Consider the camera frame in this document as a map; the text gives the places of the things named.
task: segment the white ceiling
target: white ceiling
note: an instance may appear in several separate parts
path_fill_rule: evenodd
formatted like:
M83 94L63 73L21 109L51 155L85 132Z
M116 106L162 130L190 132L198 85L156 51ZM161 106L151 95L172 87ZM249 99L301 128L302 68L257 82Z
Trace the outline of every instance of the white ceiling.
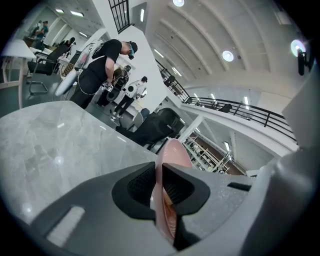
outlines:
M74 30L84 33L88 38L102 27L100 16L91 0L47 0L47 6ZM58 13L56 9L61 9L64 13ZM70 11L83 13L84 16L75 16Z
M297 59L290 51L290 43L303 38L294 24L279 23L277 13L280 9L273 1L184 2L184 6L177 7L168 1L163 9L158 9L161 16L157 17L158 25L150 42L153 48L164 55L161 58L155 53L155 58L168 70L174 65L182 74L182 77L176 75L182 85L197 87L197 80L210 77L211 82L205 86L216 89L213 93L220 93L221 99L233 100L231 97L235 97L227 92L230 89L225 92L225 84L218 86L215 76L219 75L221 80L221 76L229 76L233 72L244 72L243 77L261 73L288 78L299 85L302 83L303 77L298 74ZM223 60L222 52L226 50L233 53L232 62ZM268 83L265 82L263 86L268 91ZM243 84L234 79L227 87L233 90L236 87L243 88ZM257 89L254 101L259 99L259 93L264 88ZM292 88L293 91L298 89L296 85Z

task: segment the white backpack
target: white backpack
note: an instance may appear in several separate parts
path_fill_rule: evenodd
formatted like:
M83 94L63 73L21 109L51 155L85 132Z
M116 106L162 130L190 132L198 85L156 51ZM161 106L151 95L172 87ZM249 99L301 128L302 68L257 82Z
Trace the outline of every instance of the white backpack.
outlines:
M74 67L77 69L86 69L88 65L95 59L93 59L93 55L100 50L102 45L105 42L102 39L97 39L92 43L89 43L81 52L78 60L74 64Z

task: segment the marble surface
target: marble surface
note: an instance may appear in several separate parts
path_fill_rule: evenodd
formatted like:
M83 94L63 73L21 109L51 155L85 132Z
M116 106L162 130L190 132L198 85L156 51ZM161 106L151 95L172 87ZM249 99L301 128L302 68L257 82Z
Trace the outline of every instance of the marble surface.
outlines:
M83 181L156 159L71 101L0 119L1 196L27 223Z

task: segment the black leather chair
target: black leather chair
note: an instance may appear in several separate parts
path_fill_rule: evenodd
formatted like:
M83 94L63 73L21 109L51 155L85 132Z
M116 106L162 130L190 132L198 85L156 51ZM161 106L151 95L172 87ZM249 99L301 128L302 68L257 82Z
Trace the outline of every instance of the black leather chair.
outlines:
M31 95L38 95L38 94L46 94L48 93L48 89L45 86L45 84L41 81L32 81L32 78L34 76L34 73L37 74L44 74L47 76L51 76L54 72L56 66L58 65L58 58L66 53L68 51L69 47L65 44L60 45L57 49L55 49L53 52L51 52L46 58L45 55L42 52L36 52L35 55L40 55L44 57L37 58L36 61L29 61L27 63L29 72L32 73L30 81L27 81L27 84L29 84L29 92ZM32 91L31 86L40 84L44 88L44 91Z
M151 148L153 144L175 132L175 130L156 113L150 114L135 132L128 131L121 126L117 126L115 130L143 147L149 145L148 149Z

